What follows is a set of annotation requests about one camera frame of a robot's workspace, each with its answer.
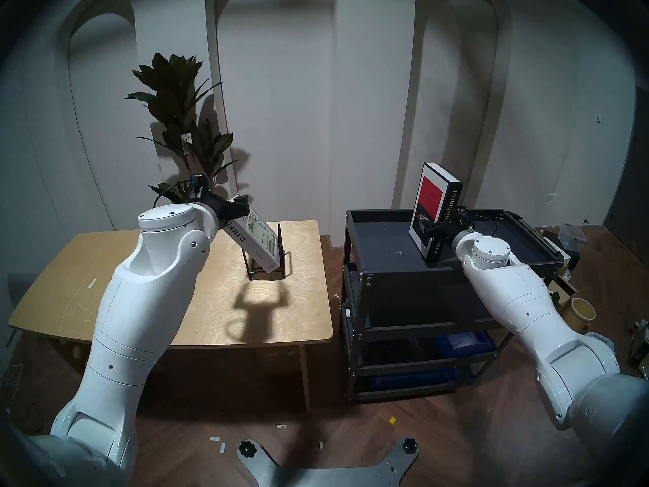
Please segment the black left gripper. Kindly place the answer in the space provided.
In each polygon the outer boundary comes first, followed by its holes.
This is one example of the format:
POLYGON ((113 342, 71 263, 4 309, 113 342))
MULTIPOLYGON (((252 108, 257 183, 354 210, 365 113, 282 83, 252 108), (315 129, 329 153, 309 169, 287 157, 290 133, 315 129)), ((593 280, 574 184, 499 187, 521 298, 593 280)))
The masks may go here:
POLYGON ((250 214, 249 195, 233 197, 230 201, 214 193, 203 196, 203 204, 214 212, 216 230, 223 229, 233 219, 247 218, 250 214))

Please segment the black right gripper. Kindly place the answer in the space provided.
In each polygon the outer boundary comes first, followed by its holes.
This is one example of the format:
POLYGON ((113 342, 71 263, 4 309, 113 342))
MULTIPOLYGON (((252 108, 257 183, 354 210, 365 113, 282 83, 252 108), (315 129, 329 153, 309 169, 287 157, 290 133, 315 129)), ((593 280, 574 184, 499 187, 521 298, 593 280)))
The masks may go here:
POLYGON ((429 219, 424 213, 416 212, 416 232, 433 234, 436 231, 437 241, 452 241, 464 231, 473 230, 472 217, 448 218, 443 223, 429 219))

